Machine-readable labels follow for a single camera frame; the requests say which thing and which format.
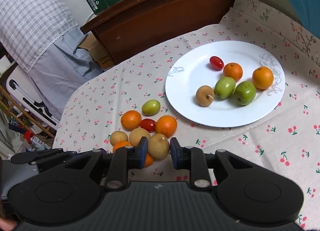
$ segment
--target wooden headboard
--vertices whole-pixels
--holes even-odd
[[[118,64],[163,41],[219,23],[234,0],[123,0],[81,27]]]

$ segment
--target cherry print tablecloth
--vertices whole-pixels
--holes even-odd
[[[239,40],[265,48],[281,63],[286,79],[279,104],[259,121],[232,129],[198,125],[168,103],[164,83],[172,65],[185,53],[213,41]],[[175,137],[182,146],[205,153],[223,148],[297,182],[304,205],[297,219],[302,228],[320,228],[320,41],[279,11],[257,0],[236,0],[219,24],[156,45],[81,86],[67,103],[53,147],[84,152],[104,148],[123,130],[121,115],[141,111],[149,99],[178,121]],[[210,171],[213,184],[214,175]],[[143,170],[131,170],[131,180],[188,180],[188,172],[173,169],[170,156]]]

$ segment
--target human hand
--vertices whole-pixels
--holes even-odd
[[[12,231],[17,225],[18,223],[13,219],[0,218],[0,229],[3,231]]]

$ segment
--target green fruit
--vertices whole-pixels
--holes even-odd
[[[214,87],[214,94],[221,99],[226,99],[232,95],[235,87],[236,82],[233,78],[222,77]]]
[[[146,116],[153,116],[160,111],[160,102],[155,99],[148,100],[142,106],[142,113]]]
[[[250,81],[241,82],[233,93],[236,102],[239,105],[249,105],[256,96],[256,88]]]

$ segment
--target red object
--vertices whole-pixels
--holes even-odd
[[[214,69],[217,69],[217,70],[222,70],[223,67],[224,67],[224,64],[223,64],[223,61],[222,59],[220,59],[219,57],[217,56],[212,56],[209,60],[211,66],[214,68]]]
[[[149,133],[156,131],[156,122],[152,119],[143,119],[140,123],[140,127],[147,130]]]
[[[25,137],[25,139],[27,140],[27,142],[30,143],[30,142],[31,142],[31,138],[33,137],[33,132],[26,131],[26,132],[24,133],[24,137]]]

